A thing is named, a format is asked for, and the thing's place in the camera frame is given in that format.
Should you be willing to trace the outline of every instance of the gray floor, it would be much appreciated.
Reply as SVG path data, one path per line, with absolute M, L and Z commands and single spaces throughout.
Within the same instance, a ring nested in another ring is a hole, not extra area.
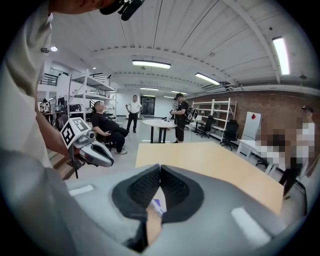
M 126 120 L 125 117 L 118 117 L 117 121 L 123 122 L 122 126 L 124 128 L 127 127 L 128 121 Z M 118 172 L 130 170 L 130 169 L 134 169 L 136 165 L 136 157 L 137 157 L 139 143 L 150 143 L 151 127 L 143 124 L 142 120 L 138 120 L 137 129 L 136 129 L 137 133 L 133 133 L 132 127 L 133 127 L 133 123 L 131 124 L 130 133 L 125 138 L 124 148 L 127 150 L 128 152 L 127 154 L 125 155 L 112 154 L 114 157 L 114 165 L 108 168 L 101 167 L 101 166 L 95 167 L 94 165 L 85 164 L 83 167 L 81 167 L 78 170 L 79 179 L 82 179 L 82 180 L 91 179 L 95 177 L 112 174 L 115 172 L 118 173 Z M 158 141 L 158 137 L 159 137 L 159 129 L 155 128 L 153 140 Z M 167 131 L 166 142 L 170 143 L 170 142 L 174 142 L 175 140 L 176 140 L 175 130 L 172 129 L 170 131 Z M 201 138 L 199 135 L 196 135 L 194 132 L 191 132 L 191 130 L 186 130 L 184 132 L 185 143 L 208 142 L 208 141 L 215 142 L 217 144 L 220 143 L 219 140 L 214 139 L 212 137 Z M 257 159 L 254 156 L 251 156 L 249 158 L 249 162 L 255 165 L 257 163 Z M 264 170 L 264 167 L 262 165 L 260 165 L 259 168 L 261 169 L 261 171 Z M 278 171 L 275 171 L 272 177 L 276 181 L 279 181 L 281 177 L 281 173 Z M 76 175 L 73 174 L 69 180 L 75 180 L 75 179 L 76 179 Z M 290 223 L 292 223 L 293 221 L 301 217 L 304 212 L 303 192 L 297 186 L 294 186 L 289 193 L 290 193 L 290 198 L 283 201 L 281 214 L 280 214 L 281 218 L 287 225 L 289 225 Z

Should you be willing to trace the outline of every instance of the brick wall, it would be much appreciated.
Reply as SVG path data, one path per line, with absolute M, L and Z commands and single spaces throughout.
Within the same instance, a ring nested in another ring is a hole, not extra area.
M 244 92 L 229 92 L 224 94 L 206 95 L 196 98 L 190 98 L 187 101 L 190 105 L 192 102 L 209 102 L 227 101 L 231 98 L 232 101 L 237 102 L 235 119 L 239 124 L 238 134 L 241 138 L 247 112 L 260 113 L 263 122 L 279 123 L 279 120 L 286 120 L 292 124 L 297 118 L 301 117 L 301 108 L 304 105 L 309 105 L 315 111 L 313 121 L 316 125 L 320 125 L 320 97 L 315 97 L 306 94 L 278 92 L 278 91 L 244 91 Z M 218 126 L 223 126 L 224 122 L 219 121 Z

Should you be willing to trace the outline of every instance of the sneaker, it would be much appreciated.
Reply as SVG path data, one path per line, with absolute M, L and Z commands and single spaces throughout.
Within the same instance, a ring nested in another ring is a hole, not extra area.
M 119 154 L 119 155 L 124 155 L 128 153 L 126 150 L 122 149 L 121 152 L 118 152 L 117 150 L 115 151 L 115 154 Z

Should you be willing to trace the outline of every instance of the man in black shirt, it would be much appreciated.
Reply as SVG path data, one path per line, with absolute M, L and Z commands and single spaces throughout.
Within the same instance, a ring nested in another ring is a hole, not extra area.
M 101 101 L 94 104 L 93 115 L 91 116 L 92 129 L 97 133 L 96 139 L 100 142 L 111 140 L 115 145 L 116 154 L 127 153 L 123 149 L 125 137 L 128 135 L 126 129 L 121 128 L 106 113 L 103 113 L 105 105 Z
M 175 115 L 174 123 L 175 127 L 175 137 L 176 141 L 174 143 L 183 143 L 184 135 L 185 135 L 185 126 L 186 126 L 186 111 L 189 108 L 189 104 L 186 101 L 184 95 L 182 93 L 177 93 L 175 98 L 177 99 L 179 106 L 177 111 L 171 111 L 171 115 Z

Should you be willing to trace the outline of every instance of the doorway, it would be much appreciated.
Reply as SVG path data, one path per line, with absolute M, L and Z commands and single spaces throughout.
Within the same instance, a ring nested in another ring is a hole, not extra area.
M 156 98 L 147 97 L 147 96 L 140 96 L 140 98 L 141 98 L 141 105 L 142 105 L 141 114 L 144 116 L 154 116 Z

